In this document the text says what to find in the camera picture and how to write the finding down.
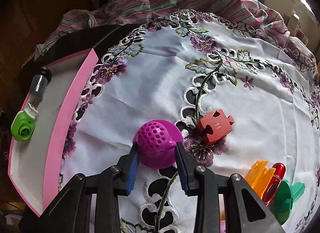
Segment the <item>orange plastic comb piece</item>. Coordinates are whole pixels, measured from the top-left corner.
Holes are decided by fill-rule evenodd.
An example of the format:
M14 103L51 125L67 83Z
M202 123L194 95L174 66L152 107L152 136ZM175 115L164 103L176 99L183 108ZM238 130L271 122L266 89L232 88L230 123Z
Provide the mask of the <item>orange plastic comb piece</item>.
M275 168L267 168L267 164L267 160L257 160L245 177L245 181L260 199L263 198L264 192L276 171Z

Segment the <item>green white plug-in device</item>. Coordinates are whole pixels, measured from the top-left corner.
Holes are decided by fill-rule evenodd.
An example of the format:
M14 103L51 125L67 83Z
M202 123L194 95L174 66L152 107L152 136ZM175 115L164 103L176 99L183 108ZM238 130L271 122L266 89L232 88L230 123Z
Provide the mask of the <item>green white plug-in device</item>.
M39 112L30 103L17 113L11 125L11 134L14 140L28 141L31 138L38 115Z

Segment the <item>magenta perforated bird toy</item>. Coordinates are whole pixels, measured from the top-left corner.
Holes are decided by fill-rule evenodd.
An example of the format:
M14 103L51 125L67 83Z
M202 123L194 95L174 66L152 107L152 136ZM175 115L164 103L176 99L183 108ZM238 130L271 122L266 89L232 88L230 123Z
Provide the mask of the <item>magenta perforated bird toy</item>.
M175 147L183 142L180 130L167 120L143 124L133 139L138 143L140 162L151 169L167 168L175 163Z

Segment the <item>white embroidered floral tablecloth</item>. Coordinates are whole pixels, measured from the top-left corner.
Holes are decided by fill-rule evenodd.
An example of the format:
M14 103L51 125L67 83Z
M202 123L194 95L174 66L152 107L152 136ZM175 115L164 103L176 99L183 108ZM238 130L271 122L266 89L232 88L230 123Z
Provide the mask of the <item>white embroidered floral tablecloth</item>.
M135 132L173 123L200 165L245 176L257 160L283 163L305 184L286 232L305 232L319 209L319 75L279 47L213 13L179 10L105 41L74 111L60 169L98 174L127 154ZM222 109L233 131L211 146L196 129Z

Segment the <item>red glossy cylinder bottle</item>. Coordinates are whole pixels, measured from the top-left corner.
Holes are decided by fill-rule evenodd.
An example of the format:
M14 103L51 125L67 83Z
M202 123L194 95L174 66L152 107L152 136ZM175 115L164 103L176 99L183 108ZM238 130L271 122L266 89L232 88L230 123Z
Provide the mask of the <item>red glossy cylinder bottle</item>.
M278 187L280 186L286 172L286 167L283 163L277 162L272 168L275 168L274 174L263 194L262 201L266 206L269 206L274 198Z

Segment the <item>green plastic funnel toy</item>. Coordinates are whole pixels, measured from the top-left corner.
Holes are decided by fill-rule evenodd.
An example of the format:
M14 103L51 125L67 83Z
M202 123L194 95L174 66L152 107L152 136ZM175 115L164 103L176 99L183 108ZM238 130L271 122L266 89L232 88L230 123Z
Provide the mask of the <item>green plastic funnel toy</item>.
M283 180L276 191L270 210L280 225L283 225L290 217L293 206L305 191L305 184L297 182L291 184Z

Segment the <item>pink shallow tray box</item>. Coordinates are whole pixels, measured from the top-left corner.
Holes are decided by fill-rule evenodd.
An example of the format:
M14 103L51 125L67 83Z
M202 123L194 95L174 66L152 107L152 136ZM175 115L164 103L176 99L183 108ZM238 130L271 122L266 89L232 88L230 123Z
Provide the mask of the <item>pink shallow tray box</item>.
M62 152L82 90L98 62L91 48L48 65L53 76L38 107L35 130L27 142L11 141L8 176L37 215L58 193Z

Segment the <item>red wooden puzzle piece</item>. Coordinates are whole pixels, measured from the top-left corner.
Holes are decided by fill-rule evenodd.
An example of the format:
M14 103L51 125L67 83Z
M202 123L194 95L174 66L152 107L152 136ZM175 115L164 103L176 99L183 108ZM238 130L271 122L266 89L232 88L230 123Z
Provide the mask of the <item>red wooden puzzle piece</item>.
M202 135L203 145L211 146L232 132L233 124L234 119L231 115L226 116L222 109L217 109L201 118L196 129Z

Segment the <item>pink striped bed sheet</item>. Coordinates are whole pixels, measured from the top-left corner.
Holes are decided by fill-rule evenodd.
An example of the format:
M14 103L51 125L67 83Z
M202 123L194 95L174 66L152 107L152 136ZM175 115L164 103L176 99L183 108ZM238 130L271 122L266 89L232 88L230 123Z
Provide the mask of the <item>pink striped bed sheet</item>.
M73 9L63 15L57 29L45 43L36 46L28 60L37 60L69 33L101 25L145 24L179 9L213 13L237 23L241 31L282 49L303 70L312 71L317 65L312 52L291 36L281 14L258 0L112 0L91 12Z

